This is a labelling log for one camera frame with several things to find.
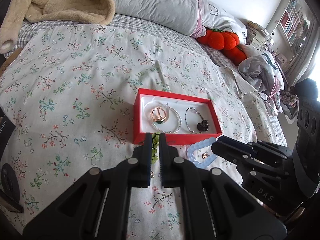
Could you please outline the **black cardboard box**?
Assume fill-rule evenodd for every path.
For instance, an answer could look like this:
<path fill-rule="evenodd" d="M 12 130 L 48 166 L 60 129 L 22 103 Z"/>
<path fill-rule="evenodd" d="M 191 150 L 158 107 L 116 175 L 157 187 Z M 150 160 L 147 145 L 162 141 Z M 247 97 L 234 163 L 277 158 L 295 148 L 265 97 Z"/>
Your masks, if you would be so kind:
<path fill-rule="evenodd" d="M 7 143 L 15 130 L 15 125 L 10 121 L 7 116 L 1 118 L 0 126 L 0 159 L 3 156 Z"/>

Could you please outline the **white bookshelf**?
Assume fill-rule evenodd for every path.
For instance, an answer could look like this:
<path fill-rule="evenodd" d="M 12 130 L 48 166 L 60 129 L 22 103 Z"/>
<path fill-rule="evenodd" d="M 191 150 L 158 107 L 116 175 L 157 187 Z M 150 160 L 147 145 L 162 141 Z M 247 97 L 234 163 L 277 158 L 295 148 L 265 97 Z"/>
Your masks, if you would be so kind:
<path fill-rule="evenodd" d="M 281 0 L 266 30 L 274 41 L 271 50 L 276 58 L 292 61 L 305 41 L 309 25 L 303 15 L 303 8 L 296 0 Z"/>

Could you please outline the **floral bed sheet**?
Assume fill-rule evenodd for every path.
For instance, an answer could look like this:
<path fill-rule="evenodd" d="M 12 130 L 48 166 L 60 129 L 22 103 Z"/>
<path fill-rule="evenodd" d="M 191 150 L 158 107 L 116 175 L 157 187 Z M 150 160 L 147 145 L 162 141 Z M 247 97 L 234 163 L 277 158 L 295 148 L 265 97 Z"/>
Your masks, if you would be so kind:
<path fill-rule="evenodd" d="M 155 23 L 116 15 L 109 25 L 25 23 L 22 51 L 1 75 L 1 108 L 16 126 L 4 151 L 23 213 L 18 231 L 92 167 L 133 152 L 140 88 L 210 100 L 223 134 L 285 145 L 278 119 L 220 51 Z"/>

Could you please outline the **gold ring brooch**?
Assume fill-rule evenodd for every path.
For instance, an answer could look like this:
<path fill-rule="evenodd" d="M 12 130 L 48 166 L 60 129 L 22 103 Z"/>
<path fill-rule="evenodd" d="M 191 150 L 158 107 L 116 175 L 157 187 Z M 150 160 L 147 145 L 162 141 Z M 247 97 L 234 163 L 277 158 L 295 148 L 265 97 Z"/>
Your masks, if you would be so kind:
<path fill-rule="evenodd" d="M 163 124 L 169 119 L 169 111 L 165 106 L 157 106 L 151 110 L 150 118 L 156 124 Z"/>

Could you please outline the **orange pumpkin plush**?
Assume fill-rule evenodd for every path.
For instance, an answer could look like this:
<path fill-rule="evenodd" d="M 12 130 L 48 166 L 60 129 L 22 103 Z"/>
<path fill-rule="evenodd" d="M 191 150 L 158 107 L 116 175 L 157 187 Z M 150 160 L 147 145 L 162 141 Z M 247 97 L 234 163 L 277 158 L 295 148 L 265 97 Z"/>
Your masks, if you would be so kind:
<path fill-rule="evenodd" d="M 206 35 L 197 38 L 200 44 L 209 48 L 222 51 L 236 66 L 247 59 L 246 54 L 240 49 L 240 39 L 237 34 L 222 30 L 206 29 Z"/>

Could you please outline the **beige fleece blanket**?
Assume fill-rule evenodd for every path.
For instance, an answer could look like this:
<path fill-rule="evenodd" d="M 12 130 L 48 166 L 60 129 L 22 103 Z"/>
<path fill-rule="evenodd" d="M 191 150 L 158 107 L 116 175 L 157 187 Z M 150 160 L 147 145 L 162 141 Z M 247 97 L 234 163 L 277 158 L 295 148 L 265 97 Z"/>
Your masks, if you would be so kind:
<path fill-rule="evenodd" d="M 75 21 L 108 25 L 115 14 L 113 0 L 11 0 L 1 24 L 1 54 L 12 50 L 23 20 Z"/>

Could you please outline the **grey pillow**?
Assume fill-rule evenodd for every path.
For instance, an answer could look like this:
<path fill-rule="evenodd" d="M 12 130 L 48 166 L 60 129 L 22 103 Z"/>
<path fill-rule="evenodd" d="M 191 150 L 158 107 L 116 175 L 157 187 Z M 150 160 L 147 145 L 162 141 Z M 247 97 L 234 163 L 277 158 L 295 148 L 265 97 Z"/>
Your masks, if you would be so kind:
<path fill-rule="evenodd" d="M 206 34 L 201 0 L 114 0 L 116 13 L 141 18 L 193 38 Z"/>

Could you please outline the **crumpled white clothing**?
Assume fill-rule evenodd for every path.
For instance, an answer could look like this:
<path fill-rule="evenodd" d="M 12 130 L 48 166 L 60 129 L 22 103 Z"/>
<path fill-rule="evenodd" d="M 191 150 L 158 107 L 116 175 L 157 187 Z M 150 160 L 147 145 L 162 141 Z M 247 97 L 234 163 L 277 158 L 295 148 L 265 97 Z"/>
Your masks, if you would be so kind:
<path fill-rule="evenodd" d="M 280 91 L 285 88 L 283 76 L 269 51 L 240 45 L 247 59 L 239 63 L 240 75 L 250 83 L 267 101 L 280 108 Z"/>

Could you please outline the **red jewelry box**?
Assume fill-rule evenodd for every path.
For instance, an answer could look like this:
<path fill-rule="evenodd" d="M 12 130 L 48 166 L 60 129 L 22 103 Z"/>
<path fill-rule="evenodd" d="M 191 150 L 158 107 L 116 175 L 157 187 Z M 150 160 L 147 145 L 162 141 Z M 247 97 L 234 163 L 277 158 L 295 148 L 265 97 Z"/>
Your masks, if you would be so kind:
<path fill-rule="evenodd" d="M 169 119 L 163 124 L 151 121 L 151 110 L 165 106 Z M 213 103 L 209 99 L 140 88 L 134 103 L 133 143 L 141 144 L 145 133 L 165 133 L 171 145 L 190 145 L 222 135 Z M 208 120 L 209 130 L 198 133 L 197 124 Z"/>

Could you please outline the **small gold earring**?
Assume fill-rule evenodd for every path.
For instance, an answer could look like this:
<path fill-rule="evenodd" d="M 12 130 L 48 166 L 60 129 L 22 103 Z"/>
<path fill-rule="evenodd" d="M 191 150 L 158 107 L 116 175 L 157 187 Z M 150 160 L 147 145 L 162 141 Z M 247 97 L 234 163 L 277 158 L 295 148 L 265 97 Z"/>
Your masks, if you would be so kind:
<path fill-rule="evenodd" d="M 209 154 L 208 154 L 208 153 L 203 153 L 203 154 L 202 154 L 202 158 L 203 158 L 203 159 L 206 159 L 206 158 L 208 158 L 208 157 L 209 157 Z"/>

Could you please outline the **white printed pillow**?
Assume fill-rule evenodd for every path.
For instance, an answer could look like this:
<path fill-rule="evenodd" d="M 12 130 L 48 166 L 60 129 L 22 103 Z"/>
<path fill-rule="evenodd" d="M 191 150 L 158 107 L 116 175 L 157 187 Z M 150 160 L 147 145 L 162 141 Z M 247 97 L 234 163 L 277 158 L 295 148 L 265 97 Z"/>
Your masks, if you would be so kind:
<path fill-rule="evenodd" d="M 201 0 L 200 13 L 204 27 L 235 33 L 240 43 L 246 44 L 246 26 L 223 8 L 210 0 Z"/>

